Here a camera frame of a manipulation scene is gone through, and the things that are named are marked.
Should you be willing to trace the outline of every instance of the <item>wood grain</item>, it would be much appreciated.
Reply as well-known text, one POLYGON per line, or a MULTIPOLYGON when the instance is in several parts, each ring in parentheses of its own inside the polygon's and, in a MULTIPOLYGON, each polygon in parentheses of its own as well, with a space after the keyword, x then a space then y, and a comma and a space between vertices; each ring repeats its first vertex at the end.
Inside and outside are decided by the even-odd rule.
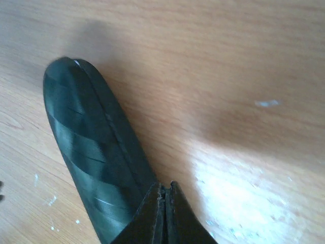
POLYGON ((62 55, 220 244, 325 243, 324 1, 2 0, 0 33, 0 243, 99 243, 43 104, 62 55))

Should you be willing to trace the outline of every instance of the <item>black object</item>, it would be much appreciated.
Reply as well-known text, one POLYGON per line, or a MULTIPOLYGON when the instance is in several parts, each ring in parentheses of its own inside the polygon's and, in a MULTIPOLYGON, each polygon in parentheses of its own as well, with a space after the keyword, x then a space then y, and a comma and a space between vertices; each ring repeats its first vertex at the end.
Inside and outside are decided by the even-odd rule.
POLYGON ((52 62, 43 93, 55 140, 101 243, 215 243, 178 185, 169 190, 158 183, 93 65, 67 57, 52 62))

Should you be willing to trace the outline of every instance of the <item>wooden table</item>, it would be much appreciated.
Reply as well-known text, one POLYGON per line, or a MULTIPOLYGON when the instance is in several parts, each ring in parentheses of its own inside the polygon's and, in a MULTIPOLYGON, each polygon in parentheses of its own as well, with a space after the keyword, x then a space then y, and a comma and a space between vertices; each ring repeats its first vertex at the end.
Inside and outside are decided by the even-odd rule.
POLYGON ((99 243, 43 73, 93 63, 220 244, 325 243, 323 0, 1 0, 0 243, 99 243))

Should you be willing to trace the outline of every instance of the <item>wooden surface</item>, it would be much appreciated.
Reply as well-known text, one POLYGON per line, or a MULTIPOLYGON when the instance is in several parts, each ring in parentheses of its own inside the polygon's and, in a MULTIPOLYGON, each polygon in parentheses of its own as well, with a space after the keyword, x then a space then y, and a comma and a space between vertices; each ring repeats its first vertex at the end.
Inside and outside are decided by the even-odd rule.
POLYGON ((0 243, 99 243, 43 104, 62 55, 220 244, 325 243, 323 0, 1 0, 0 33, 0 243))

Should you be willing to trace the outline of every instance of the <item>black pointed object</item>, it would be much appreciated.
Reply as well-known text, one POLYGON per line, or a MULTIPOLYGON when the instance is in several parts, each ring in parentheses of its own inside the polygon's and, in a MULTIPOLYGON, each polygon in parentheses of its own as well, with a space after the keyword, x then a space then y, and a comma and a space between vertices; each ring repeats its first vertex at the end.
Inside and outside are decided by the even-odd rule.
POLYGON ((132 220, 157 179, 123 110, 98 70, 63 57, 45 71, 54 137, 101 243, 132 220))
POLYGON ((99 71, 60 58, 44 75, 55 140, 101 243, 216 243, 176 182, 157 182, 99 71))

